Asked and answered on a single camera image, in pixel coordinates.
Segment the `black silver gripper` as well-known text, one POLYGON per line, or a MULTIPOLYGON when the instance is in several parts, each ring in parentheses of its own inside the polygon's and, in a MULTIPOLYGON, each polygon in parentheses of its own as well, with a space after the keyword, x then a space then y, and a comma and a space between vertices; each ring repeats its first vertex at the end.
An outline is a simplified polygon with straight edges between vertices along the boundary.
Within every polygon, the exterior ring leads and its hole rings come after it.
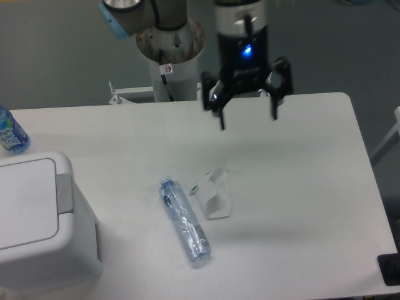
POLYGON ((201 73, 202 105, 218 117, 225 130, 223 109, 235 94, 262 88, 271 98, 271 116, 293 93, 291 63, 286 56, 268 64, 268 19, 265 1, 214 1, 221 70, 201 73), (266 82, 278 75, 279 85, 266 82))

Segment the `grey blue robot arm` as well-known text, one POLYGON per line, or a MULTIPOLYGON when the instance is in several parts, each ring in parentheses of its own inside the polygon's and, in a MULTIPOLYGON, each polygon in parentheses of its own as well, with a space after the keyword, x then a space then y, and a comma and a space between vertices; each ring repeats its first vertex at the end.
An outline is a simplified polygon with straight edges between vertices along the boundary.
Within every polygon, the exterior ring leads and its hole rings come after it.
POLYGON ((149 62, 154 98, 178 102, 201 98, 217 118, 237 95, 265 91, 271 116, 293 93, 287 58, 268 61, 268 19, 264 1, 214 1, 220 71, 198 71, 203 27, 188 15, 186 1, 101 1, 99 10, 118 38, 134 36, 149 62))

